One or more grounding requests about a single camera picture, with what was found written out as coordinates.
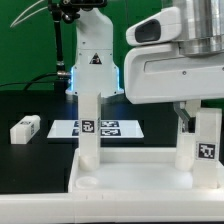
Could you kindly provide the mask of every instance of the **white cable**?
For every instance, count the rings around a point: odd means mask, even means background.
[[[25,20],[29,19],[30,17],[34,16],[34,15],[37,14],[38,12],[41,12],[41,11],[47,9],[47,8],[48,8],[48,7],[43,7],[43,8],[41,8],[41,9],[38,9],[37,11],[31,13],[30,15],[26,16],[25,18],[23,18],[23,19],[21,19],[21,20],[15,22],[13,25],[11,25],[11,27],[15,27],[15,26],[19,25],[20,23],[22,23],[22,22],[24,22]]]
[[[39,0],[38,2],[34,3],[33,5],[31,5],[30,7],[28,7],[25,11],[23,11],[11,24],[10,27],[13,27],[15,23],[17,23],[17,21],[26,13],[28,12],[30,9],[32,9],[33,7],[35,7],[36,5],[40,4],[41,2],[44,2],[46,0]]]

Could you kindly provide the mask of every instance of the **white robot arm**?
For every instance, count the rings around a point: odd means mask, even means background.
[[[128,43],[139,46],[125,60],[126,95],[132,103],[224,96],[224,2],[218,2],[174,0],[173,7],[127,31]]]

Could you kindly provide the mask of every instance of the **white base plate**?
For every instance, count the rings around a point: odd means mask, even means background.
[[[224,220],[224,167],[219,189],[192,188],[191,172],[174,168],[175,149],[102,148],[101,166],[79,168],[69,193],[1,195],[0,223],[209,222]]]

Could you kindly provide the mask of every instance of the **cable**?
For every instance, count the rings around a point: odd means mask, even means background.
[[[41,2],[44,2],[46,0],[39,0],[38,2],[34,3],[33,5],[31,5],[30,7],[28,7],[26,10],[24,10],[11,24],[10,27],[13,27],[15,23],[17,23],[17,21],[26,13],[28,12],[30,9],[34,8],[36,5],[40,4]]]
[[[47,8],[48,8],[48,7],[43,7],[43,8],[41,8],[41,9],[38,9],[37,11],[31,13],[30,15],[26,16],[25,18],[23,18],[23,19],[19,20],[18,22],[14,23],[13,25],[11,25],[11,28],[16,27],[16,26],[19,25],[20,23],[26,21],[26,20],[29,19],[30,17],[36,15],[37,13],[39,13],[39,12],[41,12],[41,11],[47,9]]]
[[[33,84],[33,82],[36,82],[36,81],[38,81],[40,79],[44,79],[44,78],[47,78],[47,77],[52,77],[52,76],[57,76],[57,74],[56,73],[48,73],[48,74],[37,76],[34,79],[32,79],[30,81],[30,83],[27,83],[27,85],[24,87],[23,90],[27,91],[30,88],[30,86]]]
[[[46,81],[46,82],[11,82],[11,83],[4,83],[0,84],[0,88],[4,86],[13,86],[13,85],[25,85],[25,84],[42,84],[42,83],[54,83],[53,81]]]

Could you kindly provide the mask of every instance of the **white platform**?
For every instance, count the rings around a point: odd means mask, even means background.
[[[78,121],[55,120],[48,138],[79,138]],[[143,138],[138,121],[101,121],[101,138]]]
[[[192,189],[191,172],[174,168],[176,149],[102,148],[101,166],[79,169],[69,193],[0,196],[0,223],[224,221],[224,167],[219,189]]]

